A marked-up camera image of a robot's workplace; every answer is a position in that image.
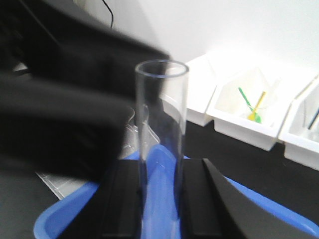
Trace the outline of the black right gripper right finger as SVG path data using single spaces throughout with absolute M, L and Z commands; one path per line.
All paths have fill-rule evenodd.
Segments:
M 249 199 L 209 159 L 186 159 L 180 230 L 183 239 L 314 239 Z

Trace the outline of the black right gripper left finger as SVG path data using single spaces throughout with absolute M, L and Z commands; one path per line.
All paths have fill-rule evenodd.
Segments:
M 60 239 L 138 239 L 141 191 L 137 160 L 118 160 Z

